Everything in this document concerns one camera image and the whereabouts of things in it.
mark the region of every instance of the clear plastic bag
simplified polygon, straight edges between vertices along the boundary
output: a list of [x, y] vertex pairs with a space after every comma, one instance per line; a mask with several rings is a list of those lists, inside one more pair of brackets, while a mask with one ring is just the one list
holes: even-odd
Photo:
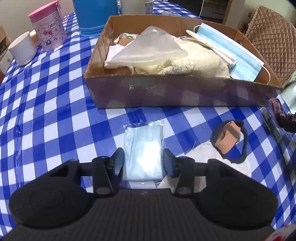
[[163, 130], [162, 120], [127, 125], [123, 180], [146, 182], [163, 179]]
[[187, 55], [187, 51], [181, 49], [170, 34], [161, 28], [150, 26], [115, 55], [108, 68], [128, 66], [133, 69], [133, 67], [159, 64]]

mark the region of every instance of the pink canister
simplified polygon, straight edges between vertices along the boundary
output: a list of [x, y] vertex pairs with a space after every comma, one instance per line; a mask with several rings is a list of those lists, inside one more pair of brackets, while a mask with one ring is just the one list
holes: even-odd
[[59, 47], [67, 39], [58, 8], [59, 0], [56, 0], [28, 15], [44, 51]]

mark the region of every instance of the blue surgical mask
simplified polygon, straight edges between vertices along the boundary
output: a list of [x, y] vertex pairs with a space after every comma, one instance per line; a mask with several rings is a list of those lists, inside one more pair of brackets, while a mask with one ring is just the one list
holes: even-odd
[[197, 35], [214, 42], [215, 45], [229, 51], [235, 56], [237, 63], [229, 70], [232, 78], [252, 82], [256, 79], [264, 62], [250, 51], [223, 33], [204, 23], [198, 28]]

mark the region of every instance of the surgical mask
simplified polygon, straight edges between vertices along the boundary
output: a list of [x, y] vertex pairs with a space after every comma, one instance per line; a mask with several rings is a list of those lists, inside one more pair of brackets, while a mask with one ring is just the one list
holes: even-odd
[[197, 35], [214, 42], [219, 48], [225, 49], [235, 56], [237, 63], [229, 70], [232, 78], [253, 82], [262, 67], [268, 72], [263, 66], [263, 61], [218, 30], [202, 23], [198, 29]]
[[123, 180], [134, 182], [163, 179], [162, 120], [128, 125], [125, 132]]

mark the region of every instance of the table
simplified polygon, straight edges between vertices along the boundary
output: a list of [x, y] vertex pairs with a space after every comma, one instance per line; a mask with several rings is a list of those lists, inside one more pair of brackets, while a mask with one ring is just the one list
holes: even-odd
[[182, 8], [178, 4], [169, 3], [169, 2], [161, 2], [161, 1], [154, 2], [154, 6], [153, 6], [153, 13], [154, 14], [161, 14], [164, 11], [171, 11], [176, 16], [180, 16], [180, 17], [190, 17], [190, 18], [201, 19], [200, 17], [189, 12], [187, 9]]
[[[155, 2], [154, 13], [164, 8], [192, 15], [164, 2]], [[110, 156], [123, 146], [124, 125], [155, 120], [164, 120], [164, 148], [175, 155], [209, 140], [218, 123], [243, 120], [249, 134], [247, 158], [252, 178], [278, 196], [272, 226], [278, 229], [295, 222], [295, 180], [285, 171], [281, 149], [259, 108], [98, 109], [82, 77], [97, 38], [79, 35], [75, 14], [69, 15], [64, 27], [69, 38], [62, 46], [49, 52], [39, 46], [32, 62], [23, 67], [13, 60], [0, 86], [0, 235], [15, 225], [8, 200], [16, 189], [71, 158], [89, 162]], [[241, 149], [240, 142], [229, 155], [235, 157]], [[90, 177], [83, 177], [81, 185], [92, 191]], [[132, 188], [134, 183], [123, 186]]]

